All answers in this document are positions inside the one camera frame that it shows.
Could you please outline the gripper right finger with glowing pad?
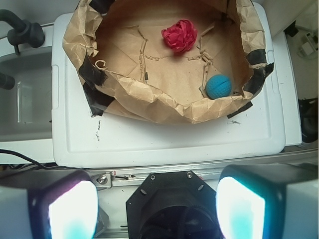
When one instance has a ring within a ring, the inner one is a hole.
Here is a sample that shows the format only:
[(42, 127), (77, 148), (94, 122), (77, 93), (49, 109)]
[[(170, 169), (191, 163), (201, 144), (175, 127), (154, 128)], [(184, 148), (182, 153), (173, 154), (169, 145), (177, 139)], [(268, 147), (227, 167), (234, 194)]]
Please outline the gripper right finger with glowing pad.
[(216, 212), (226, 239), (317, 239), (319, 167), (228, 165), (217, 185)]

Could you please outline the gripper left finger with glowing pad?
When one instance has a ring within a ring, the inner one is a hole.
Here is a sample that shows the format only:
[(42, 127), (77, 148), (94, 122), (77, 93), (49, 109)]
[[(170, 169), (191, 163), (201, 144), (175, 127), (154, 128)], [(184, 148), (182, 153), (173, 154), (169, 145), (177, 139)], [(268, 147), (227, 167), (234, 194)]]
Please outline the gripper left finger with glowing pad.
[(79, 169), (0, 173), (2, 239), (92, 239), (98, 193)]

